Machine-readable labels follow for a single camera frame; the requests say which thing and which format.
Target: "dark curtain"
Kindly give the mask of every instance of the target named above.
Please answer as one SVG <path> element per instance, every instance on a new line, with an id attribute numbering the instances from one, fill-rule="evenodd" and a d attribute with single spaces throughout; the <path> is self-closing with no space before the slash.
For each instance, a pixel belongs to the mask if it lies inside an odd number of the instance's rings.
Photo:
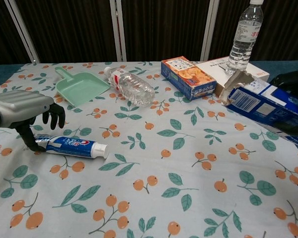
<path id="1" fill-rule="evenodd" d="M 229 55 L 249 0 L 220 0 L 209 59 Z M 264 21 L 251 60 L 298 60 L 298 0 L 264 0 Z"/>
<path id="2" fill-rule="evenodd" d="M 200 60 L 210 0 L 122 0 L 127 61 Z"/>
<path id="3" fill-rule="evenodd" d="M 0 0 L 0 64 L 29 63 L 29 56 L 3 0 Z"/>
<path id="4" fill-rule="evenodd" d="M 41 62 L 117 61 L 109 0 L 16 0 Z"/>

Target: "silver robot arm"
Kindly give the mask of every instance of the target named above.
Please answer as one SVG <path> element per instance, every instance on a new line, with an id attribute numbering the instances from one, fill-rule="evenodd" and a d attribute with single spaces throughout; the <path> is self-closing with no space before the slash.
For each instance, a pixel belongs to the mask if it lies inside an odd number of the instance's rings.
<path id="1" fill-rule="evenodd" d="M 59 127 L 64 127 L 65 111 L 54 103 L 53 98 L 23 90 L 0 93 L 0 127 L 16 129 L 32 151 L 45 151 L 35 142 L 30 128 L 39 114 L 43 114 L 44 124 L 48 123 L 51 116 L 52 130 L 58 121 Z"/>

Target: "water bottle cap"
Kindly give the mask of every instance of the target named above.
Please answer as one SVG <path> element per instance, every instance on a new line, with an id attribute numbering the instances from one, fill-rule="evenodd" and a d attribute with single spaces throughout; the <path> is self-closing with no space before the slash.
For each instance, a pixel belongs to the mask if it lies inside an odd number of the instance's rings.
<path id="1" fill-rule="evenodd" d="M 250 0 L 249 4 L 262 5 L 264 0 Z"/>
<path id="2" fill-rule="evenodd" d="M 95 143 L 92 149 L 92 157 L 96 158 L 98 156 L 104 157 L 106 159 L 108 157 L 109 148 L 108 145 L 103 145 L 99 143 Z"/>
<path id="3" fill-rule="evenodd" d="M 110 76 L 110 75 L 109 75 L 109 70 L 111 70 L 111 67 L 106 67 L 106 68 L 104 69 L 104 74 L 105 74 L 107 77 Z"/>

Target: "floral tablecloth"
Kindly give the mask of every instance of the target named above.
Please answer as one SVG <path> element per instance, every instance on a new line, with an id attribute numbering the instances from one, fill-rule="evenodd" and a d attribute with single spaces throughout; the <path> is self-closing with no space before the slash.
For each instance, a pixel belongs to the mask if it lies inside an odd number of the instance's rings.
<path id="1" fill-rule="evenodd" d="M 56 91 L 60 77 L 121 67 L 155 89 L 138 108 L 110 89 L 77 108 Z M 0 128 L 0 238 L 298 237 L 298 149 L 223 107 L 188 101 L 159 62 L 29 64 L 0 86 L 38 91 L 66 110 L 63 129 L 38 117 L 36 134 L 110 145 L 84 159 L 25 148 Z"/>

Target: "upright water bottle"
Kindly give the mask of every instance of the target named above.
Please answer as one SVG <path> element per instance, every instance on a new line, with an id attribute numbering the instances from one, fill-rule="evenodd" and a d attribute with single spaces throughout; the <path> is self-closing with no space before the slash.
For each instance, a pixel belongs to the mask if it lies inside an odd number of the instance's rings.
<path id="1" fill-rule="evenodd" d="M 145 107 L 152 104 L 155 91 L 141 78 L 122 68 L 106 67 L 104 73 L 110 85 L 136 106 Z"/>
<path id="2" fill-rule="evenodd" d="M 263 22 L 261 5 L 264 0 L 250 0 L 249 7 L 239 18 L 233 47 L 230 51 L 227 75 L 233 74 L 237 69 L 246 69 L 253 46 Z"/>

